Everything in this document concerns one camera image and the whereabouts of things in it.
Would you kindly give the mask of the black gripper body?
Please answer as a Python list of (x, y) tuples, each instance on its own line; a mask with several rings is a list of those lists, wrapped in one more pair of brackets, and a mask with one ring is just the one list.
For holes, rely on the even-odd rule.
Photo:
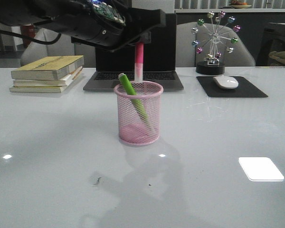
[(119, 46), (126, 31), (129, 10), (126, 0), (72, 0), (71, 42), (112, 50)]

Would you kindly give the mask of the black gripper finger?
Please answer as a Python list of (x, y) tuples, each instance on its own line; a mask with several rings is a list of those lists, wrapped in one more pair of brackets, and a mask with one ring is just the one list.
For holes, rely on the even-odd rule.
[(144, 33), (138, 35), (134, 39), (133, 45), (136, 45), (138, 43), (150, 44), (151, 43), (151, 32), (144, 32)]
[(124, 16), (123, 42), (125, 44), (133, 44), (134, 39), (144, 32), (166, 26), (166, 14), (161, 9), (129, 8)]

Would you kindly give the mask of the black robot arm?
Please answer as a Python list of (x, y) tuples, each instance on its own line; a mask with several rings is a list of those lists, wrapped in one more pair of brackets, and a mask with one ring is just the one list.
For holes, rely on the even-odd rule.
[(73, 43), (114, 52), (165, 27), (161, 9), (137, 9), (124, 0), (0, 0), (0, 23), (32, 24), (68, 35)]

